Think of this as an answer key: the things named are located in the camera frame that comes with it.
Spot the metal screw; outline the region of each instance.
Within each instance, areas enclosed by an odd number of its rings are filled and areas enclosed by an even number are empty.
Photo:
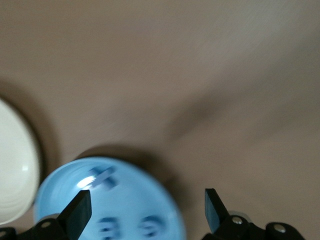
[[[232,218],[232,221],[235,223],[235,224],[242,224],[243,222],[242,222],[242,219],[240,218],[240,217],[238,217],[238,216],[234,216],[233,218]]]
[[[156,236],[164,230],[164,225],[160,217],[152,215],[143,218],[139,228],[146,239],[158,239]]]
[[[274,229],[277,230],[280,233],[285,233],[286,232],[286,228],[280,224],[275,224]]]
[[[44,223],[41,224],[41,227],[44,229],[46,227],[49,227],[51,225],[51,222],[45,221]]]
[[[0,238],[3,237],[6,234],[7,234],[6,231],[0,231]]]

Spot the beige table surface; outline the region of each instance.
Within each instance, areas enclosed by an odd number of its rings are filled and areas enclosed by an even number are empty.
[[[0,96],[36,130],[47,172],[140,158],[188,240],[204,189],[259,227],[320,222],[320,2],[0,2]],[[11,223],[33,225],[32,209]]]

